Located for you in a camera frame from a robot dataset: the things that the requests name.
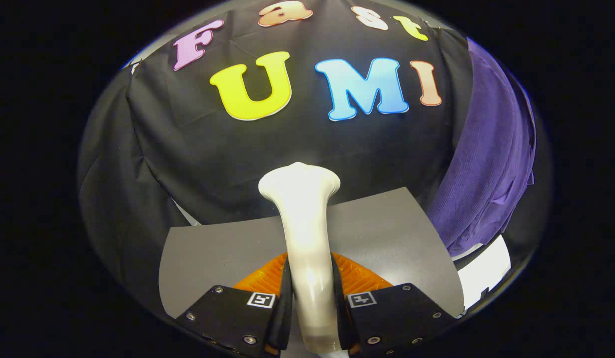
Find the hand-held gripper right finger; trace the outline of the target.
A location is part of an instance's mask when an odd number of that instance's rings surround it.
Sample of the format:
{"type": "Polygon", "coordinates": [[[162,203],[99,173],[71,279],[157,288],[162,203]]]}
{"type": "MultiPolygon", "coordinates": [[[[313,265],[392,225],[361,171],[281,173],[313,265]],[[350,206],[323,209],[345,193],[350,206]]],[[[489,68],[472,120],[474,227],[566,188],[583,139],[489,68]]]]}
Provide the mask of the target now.
{"type": "Polygon", "coordinates": [[[332,252],[333,292],[341,347],[349,358],[414,358],[414,350],[458,319],[411,283],[392,285],[332,252]]]}

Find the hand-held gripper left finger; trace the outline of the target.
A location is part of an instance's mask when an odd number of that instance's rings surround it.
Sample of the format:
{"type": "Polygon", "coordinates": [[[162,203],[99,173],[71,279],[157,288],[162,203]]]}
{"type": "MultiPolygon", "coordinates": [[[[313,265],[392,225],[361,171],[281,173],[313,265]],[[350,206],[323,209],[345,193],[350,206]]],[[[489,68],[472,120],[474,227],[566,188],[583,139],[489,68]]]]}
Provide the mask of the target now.
{"type": "Polygon", "coordinates": [[[178,326],[240,358],[279,358],[288,347],[293,283],[288,254],[235,287],[215,285],[176,317],[178,326]]]}

